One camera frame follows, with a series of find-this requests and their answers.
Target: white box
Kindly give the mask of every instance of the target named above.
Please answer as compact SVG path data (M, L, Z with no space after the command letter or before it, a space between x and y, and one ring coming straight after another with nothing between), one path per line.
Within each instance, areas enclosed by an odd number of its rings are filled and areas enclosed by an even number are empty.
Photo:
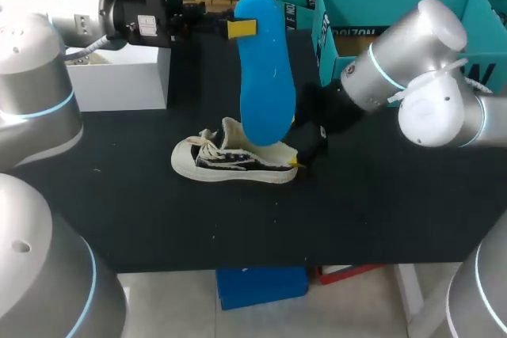
M79 50L71 48L67 53ZM67 66L79 108L84 112L165 109L170 53L170 49L128 44L119 51L94 53L109 64Z

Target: black tabletop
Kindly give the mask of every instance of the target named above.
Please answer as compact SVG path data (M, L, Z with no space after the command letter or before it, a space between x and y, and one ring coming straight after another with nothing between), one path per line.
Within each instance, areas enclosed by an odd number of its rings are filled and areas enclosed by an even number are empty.
M288 45L296 86L317 81L310 36ZM176 47L167 111L84 113L78 146L10 174L119 272L459 261L507 207L507 150L422 149L394 108L331 136L290 184L179 177L173 147L238 117L239 89L234 43Z

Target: shoelace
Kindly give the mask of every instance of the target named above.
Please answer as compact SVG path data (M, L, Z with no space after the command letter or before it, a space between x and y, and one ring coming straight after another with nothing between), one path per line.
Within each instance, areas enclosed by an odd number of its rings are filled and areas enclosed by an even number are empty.
M199 132L199 136L190 136L185 141L194 146L200 146L199 155L202 158L225 158L225 155L219 152L218 147L210 139L215 138L216 132L208 129Z

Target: shoe insole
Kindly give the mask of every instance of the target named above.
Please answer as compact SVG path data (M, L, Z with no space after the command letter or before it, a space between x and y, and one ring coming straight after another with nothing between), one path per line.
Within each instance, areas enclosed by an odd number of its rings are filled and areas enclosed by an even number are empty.
M257 19L257 35L238 39L241 59L241 121L257 146L279 142L295 112L284 16L276 0L240 0L234 15Z

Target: white sneaker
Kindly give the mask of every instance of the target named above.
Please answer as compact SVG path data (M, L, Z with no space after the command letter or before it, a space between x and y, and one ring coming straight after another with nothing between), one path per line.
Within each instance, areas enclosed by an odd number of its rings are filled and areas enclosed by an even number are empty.
M222 130L204 130L179 142L171 165L184 177L197 181L252 180L283 184L294 179L298 169L297 150L283 142L255 146L245 136L242 125L223 118Z

